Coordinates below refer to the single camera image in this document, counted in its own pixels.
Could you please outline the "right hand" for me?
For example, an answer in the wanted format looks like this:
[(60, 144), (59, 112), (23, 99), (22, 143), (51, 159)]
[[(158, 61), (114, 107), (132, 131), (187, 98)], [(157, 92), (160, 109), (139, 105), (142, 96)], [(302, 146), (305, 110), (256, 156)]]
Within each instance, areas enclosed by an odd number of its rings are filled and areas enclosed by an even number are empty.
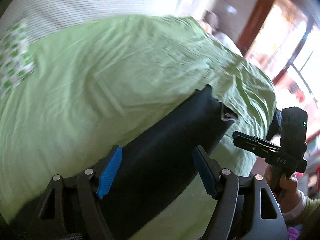
[[(306, 197), (304, 193), (298, 189), (298, 180), (295, 174), (288, 178), (284, 173), (278, 178), (276, 169), (268, 165), (264, 173), (264, 178), (277, 197), (277, 202), (280, 205), (282, 213), (295, 213), (296, 215), (302, 213), (306, 205)], [(281, 188), (279, 195), (276, 194), (276, 190), (273, 187), (274, 182), (279, 183)]]

